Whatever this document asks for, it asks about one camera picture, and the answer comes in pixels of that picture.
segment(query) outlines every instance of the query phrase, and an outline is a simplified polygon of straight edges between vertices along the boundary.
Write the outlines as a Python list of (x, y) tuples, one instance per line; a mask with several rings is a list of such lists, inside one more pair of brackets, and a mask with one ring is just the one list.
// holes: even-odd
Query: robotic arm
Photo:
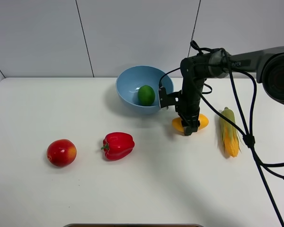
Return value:
[[(159, 88), (160, 107), (175, 106), (186, 136), (197, 132), (200, 125), (198, 118), (201, 98), (195, 88), (202, 92), (207, 78), (224, 78), (228, 75), (227, 62), (221, 49), (199, 48), (194, 41), (191, 46), (199, 53), (181, 61), (182, 90), (167, 94), (164, 87)], [(267, 94), (284, 104), (284, 46), (237, 55), (228, 54), (228, 57), (233, 71), (256, 72), (257, 82), (263, 83)]]

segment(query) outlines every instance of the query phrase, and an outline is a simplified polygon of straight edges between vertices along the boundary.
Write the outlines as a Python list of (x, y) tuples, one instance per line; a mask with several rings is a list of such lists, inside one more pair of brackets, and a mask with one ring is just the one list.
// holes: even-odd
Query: corn cob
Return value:
[[(225, 107), (221, 114), (232, 122), (236, 123), (235, 115), (232, 110)], [(240, 150), (237, 129), (227, 121), (225, 121), (223, 118), (220, 118), (220, 127), (224, 151), (227, 152), (230, 156), (236, 157)]]

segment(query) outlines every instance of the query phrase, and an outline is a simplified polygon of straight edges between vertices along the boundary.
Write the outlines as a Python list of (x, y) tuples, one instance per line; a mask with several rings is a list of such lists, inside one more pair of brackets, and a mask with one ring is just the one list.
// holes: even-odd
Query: pepper stem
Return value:
[(105, 146), (101, 147), (101, 150), (103, 150), (103, 149), (109, 149), (108, 144), (106, 144)]

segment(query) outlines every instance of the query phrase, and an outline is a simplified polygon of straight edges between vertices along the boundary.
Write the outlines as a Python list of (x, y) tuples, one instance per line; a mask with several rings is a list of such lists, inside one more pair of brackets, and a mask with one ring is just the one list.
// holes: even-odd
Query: yellow mango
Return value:
[[(182, 127), (181, 121), (182, 121), (182, 119), (180, 117), (177, 117), (177, 118), (172, 120), (171, 124), (176, 130), (178, 130), (180, 132), (184, 132), (184, 128)], [(205, 128), (209, 123), (208, 118), (201, 113), (199, 114), (199, 122), (200, 122), (200, 126), (199, 126), (198, 130)]]

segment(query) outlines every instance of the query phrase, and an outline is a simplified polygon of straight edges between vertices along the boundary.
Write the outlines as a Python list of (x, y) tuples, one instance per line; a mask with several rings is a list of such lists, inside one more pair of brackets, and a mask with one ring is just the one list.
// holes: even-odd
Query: blue bowl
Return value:
[[(139, 114), (154, 114), (160, 110), (159, 106), (159, 80), (165, 73), (150, 66), (135, 66), (125, 70), (116, 81), (116, 89), (122, 102), (131, 110)], [(138, 90), (148, 85), (155, 91), (155, 101), (151, 106), (139, 105)], [(167, 94), (172, 93), (174, 85), (168, 76), (162, 80)]]

